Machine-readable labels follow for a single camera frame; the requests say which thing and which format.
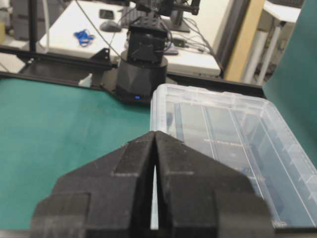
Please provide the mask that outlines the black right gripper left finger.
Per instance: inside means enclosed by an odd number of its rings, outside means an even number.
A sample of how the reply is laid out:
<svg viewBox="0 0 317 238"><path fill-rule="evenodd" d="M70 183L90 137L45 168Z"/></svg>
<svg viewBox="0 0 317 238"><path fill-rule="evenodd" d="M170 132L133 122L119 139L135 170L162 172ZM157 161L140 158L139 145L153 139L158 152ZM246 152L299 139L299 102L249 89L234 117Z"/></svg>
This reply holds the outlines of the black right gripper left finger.
<svg viewBox="0 0 317 238"><path fill-rule="evenodd" d="M33 213L32 238L129 238L150 218L150 131L58 178Z"/></svg>

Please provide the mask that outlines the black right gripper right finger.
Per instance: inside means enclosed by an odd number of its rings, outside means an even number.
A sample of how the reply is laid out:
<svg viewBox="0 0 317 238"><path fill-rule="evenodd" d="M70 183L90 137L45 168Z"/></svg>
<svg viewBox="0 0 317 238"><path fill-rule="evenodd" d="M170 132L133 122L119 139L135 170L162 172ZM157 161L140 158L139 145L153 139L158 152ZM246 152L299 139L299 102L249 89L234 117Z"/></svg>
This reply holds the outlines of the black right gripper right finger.
<svg viewBox="0 0 317 238"><path fill-rule="evenodd" d="M161 131L159 181L174 238L272 238L266 202L248 177Z"/></svg>

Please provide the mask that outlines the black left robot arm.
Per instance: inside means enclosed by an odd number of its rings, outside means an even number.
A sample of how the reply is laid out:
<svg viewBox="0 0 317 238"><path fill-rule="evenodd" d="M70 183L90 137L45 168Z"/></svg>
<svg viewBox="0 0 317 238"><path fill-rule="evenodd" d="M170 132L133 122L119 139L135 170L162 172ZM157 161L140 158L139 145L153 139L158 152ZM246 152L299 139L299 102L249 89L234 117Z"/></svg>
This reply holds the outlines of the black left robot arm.
<svg viewBox="0 0 317 238"><path fill-rule="evenodd" d="M114 93L126 103L148 104L166 81L164 52L172 44L171 31L161 17L170 17L174 11L198 15L200 1L187 5L182 0L137 0L135 4L145 15L129 24L128 48L120 56Z"/></svg>

